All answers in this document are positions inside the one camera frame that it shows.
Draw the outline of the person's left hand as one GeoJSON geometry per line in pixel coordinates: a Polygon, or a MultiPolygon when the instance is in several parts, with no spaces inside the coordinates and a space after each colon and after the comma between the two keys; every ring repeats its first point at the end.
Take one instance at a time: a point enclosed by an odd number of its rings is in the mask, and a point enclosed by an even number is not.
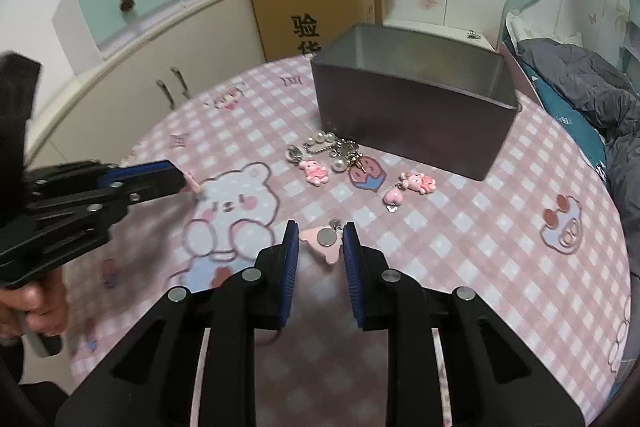
{"type": "Polygon", "coordinates": [[[49,337],[60,335],[67,322],[67,291],[61,268],[14,291],[1,291],[2,339],[21,337],[25,329],[49,337]]]}

